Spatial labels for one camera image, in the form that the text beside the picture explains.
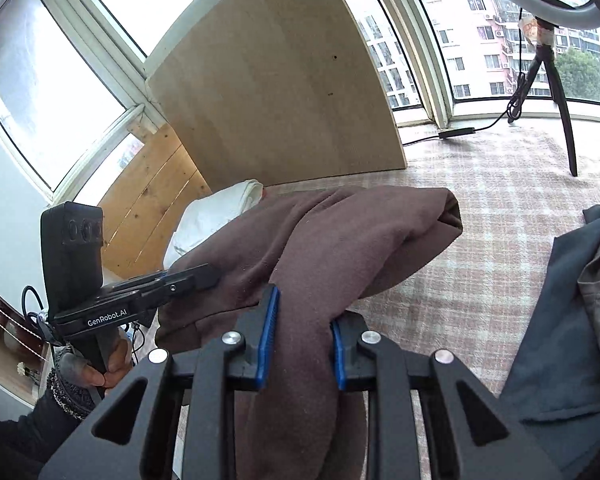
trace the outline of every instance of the wooden plank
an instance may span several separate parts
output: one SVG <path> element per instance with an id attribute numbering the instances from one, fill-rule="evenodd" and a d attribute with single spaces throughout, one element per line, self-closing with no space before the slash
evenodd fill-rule
<path id="1" fill-rule="evenodd" d="M 164 214 L 160 223 L 155 227 L 154 232 L 151 233 L 151 236 L 149 236 L 149 239 L 142 248 L 138 259 L 130 267 L 129 273 L 133 276 L 140 276 L 141 274 L 149 274 L 150 272 L 162 269 L 164 254 L 167 251 L 171 236 L 180 223 L 184 210 L 194 200 L 210 194 L 211 190 L 209 186 L 200 175 L 200 172 L 197 171 L 187 182 L 187 185 L 182 189 L 177 199 L 171 204 L 171 207 Z"/>
<path id="2" fill-rule="evenodd" d="M 165 124 L 150 137 L 138 154 L 106 192 L 99 207 L 104 214 L 104 240 L 107 245 L 152 178 L 181 146 L 173 129 Z"/>
<path id="3" fill-rule="evenodd" d="M 186 30 L 148 86 L 212 190 L 405 167 L 344 0 L 220 0 Z"/>
<path id="4" fill-rule="evenodd" d="M 180 146 L 140 194 L 115 235 L 102 251 L 102 265 L 121 278 L 129 278 L 129 267 L 162 217 L 197 169 Z"/>

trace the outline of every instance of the white cloth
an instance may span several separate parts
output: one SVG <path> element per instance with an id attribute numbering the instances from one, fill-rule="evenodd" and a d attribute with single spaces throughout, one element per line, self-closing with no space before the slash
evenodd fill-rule
<path id="1" fill-rule="evenodd" d="M 245 180 L 240 184 L 194 200 L 184 211 L 164 255 L 164 268 L 200 245 L 222 226 L 255 206 L 262 198 L 262 184 Z"/>

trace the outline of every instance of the white wall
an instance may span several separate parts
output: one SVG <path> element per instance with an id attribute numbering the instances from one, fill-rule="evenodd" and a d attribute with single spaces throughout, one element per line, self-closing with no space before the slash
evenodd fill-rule
<path id="1" fill-rule="evenodd" d="M 46 306 L 40 256 L 40 214 L 46 206 L 0 140 L 0 296 L 18 311 L 25 285 L 34 286 Z M 34 298 L 27 306 L 37 310 Z"/>

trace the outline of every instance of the silver screw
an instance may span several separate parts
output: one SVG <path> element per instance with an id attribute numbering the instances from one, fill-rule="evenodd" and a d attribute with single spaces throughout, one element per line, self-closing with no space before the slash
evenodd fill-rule
<path id="1" fill-rule="evenodd" d="M 169 357 L 169 352 L 167 352 L 164 348 L 156 348 L 149 352 L 149 361 L 155 364 L 165 362 L 167 357 Z"/>
<path id="2" fill-rule="evenodd" d="M 382 336 L 378 332 L 374 332 L 373 330 L 367 330 L 362 333 L 362 341 L 369 345 L 376 345 L 380 342 Z"/>
<path id="3" fill-rule="evenodd" d="M 454 361 L 454 355 L 445 348 L 437 350 L 435 353 L 436 361 L 443 365 L 448 365 Z"/>
<path id="4" fill-rule="evenodd" d="M 227 345 L 237 345 L 240 339 L 242 339 L 240 332 L 234 332 L 233 330 L 222 334 L 222 342 Z"/>

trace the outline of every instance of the brown towel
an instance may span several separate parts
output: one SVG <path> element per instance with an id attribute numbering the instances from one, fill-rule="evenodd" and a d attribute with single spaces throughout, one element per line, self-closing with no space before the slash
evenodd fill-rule
<path id="1" fill-rule="evenodd" d="M 340 394 L 330 322 L 358 298 L 400 283 L 462 232 L 446 189 L 341 187 L 267 198 L 179 259 L 219 285 L 158 314 L 159 346 L 198 348 L 233 327 L 264 286 L 280 289 L 266 388 L 236 395 L 240 480 L 358 480 L 366 443 L 362 396 Z"/>

